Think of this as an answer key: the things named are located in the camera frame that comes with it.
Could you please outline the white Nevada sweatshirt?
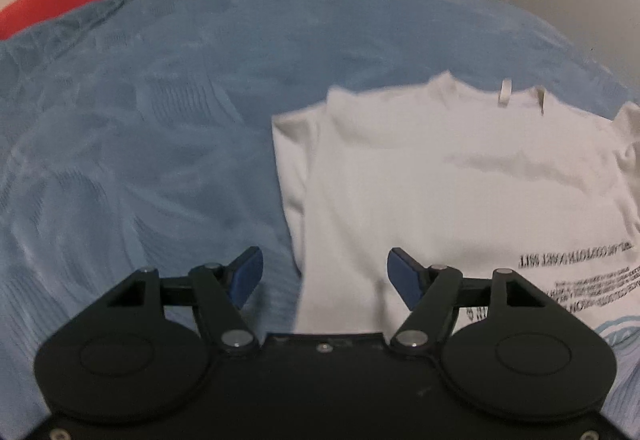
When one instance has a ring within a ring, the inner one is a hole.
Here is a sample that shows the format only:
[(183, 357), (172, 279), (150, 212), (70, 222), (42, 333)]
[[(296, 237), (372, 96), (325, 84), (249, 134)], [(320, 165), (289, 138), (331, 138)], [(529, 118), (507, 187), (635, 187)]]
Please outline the white Nevada sweatshirt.
[(544, 88), (451, 74), (272, 120), (302, 273), (299, 334), (390, 334), (390, 249), (467, 277), (518, 271), (609, 342), (639, 327), (639, 108), (606, 119)]

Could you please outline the blue bedspread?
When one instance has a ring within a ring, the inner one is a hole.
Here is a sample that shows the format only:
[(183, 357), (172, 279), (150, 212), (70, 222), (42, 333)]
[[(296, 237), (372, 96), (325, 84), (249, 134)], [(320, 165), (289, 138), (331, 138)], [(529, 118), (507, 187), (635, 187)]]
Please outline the blue bedspread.
[(511, 78), (611, 118), (639, 94), (496, 0), (102, 0), (1, 44), (1, 434), (47, 416), (41, 342), (140, 267), (180, 276), (250, 246), (244, 309), (292, 329), (299, 293), (275, 114), (443, 71)]

